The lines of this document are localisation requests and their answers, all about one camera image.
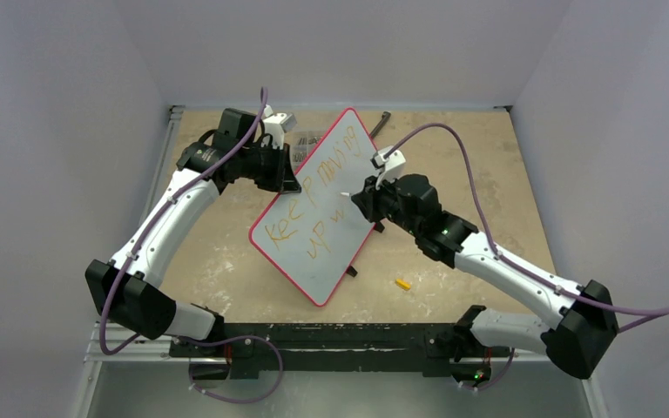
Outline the pink framed whiteboard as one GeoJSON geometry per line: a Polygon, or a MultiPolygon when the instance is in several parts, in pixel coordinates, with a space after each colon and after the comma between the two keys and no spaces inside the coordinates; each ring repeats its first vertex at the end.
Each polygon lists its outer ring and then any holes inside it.
{"type": "Polygon", "coordinates": [[[376,149],[356,110],[347,108],[295,172],[300,193],[277,195],[249,240],[314,305],[328,303],[373,228],[340,192],[362,190],[376,149]]]}

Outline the yellow marker cap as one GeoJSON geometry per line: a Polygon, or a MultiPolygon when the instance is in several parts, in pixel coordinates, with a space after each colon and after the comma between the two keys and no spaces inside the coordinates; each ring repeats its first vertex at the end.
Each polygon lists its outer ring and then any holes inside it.
{"type": "Polygon", "coordinates": [[[404,291],[409,291],[411,289],[411,285],[404,280],[397,279],[395,280],[395,283],[404,291]]]}

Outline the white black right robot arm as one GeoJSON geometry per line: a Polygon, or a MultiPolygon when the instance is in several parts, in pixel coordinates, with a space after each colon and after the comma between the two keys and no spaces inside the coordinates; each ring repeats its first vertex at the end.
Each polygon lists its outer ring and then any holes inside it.
{"type": "Polygon", "coordinates": [[[595,280],[581,285],[513,260],[510,252],[490,243],[487,233],[444,210],[426,176],[408,174],[381,184],[371,176],[350,199],[367,221],[390,221],[409,233],[428,258],[490,283],[529,309],[528,314],[479,309],[454,332],[461,352],[519,348],[544,354],[563,372],[586,380],[618,335],[606,286],[595,280]]]}

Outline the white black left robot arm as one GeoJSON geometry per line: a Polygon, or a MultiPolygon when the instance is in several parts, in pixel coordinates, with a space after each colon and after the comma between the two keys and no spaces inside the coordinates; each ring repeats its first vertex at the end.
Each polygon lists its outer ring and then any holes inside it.
{"type": "Polygon", "coordinates": [[[301,191],[284,141],[295,125],[293,114],[270,107],[260,115],[227,108],[217,128],[183,150],[169,186],[140,228],[109,260],[93,260],[85,271],[102,320],[147,339],[189,338],[204,356],[222,350],[220,314],[173,300],[159,288],[200,215],[236,180],[250,179],[268,192],[301,191]]]}

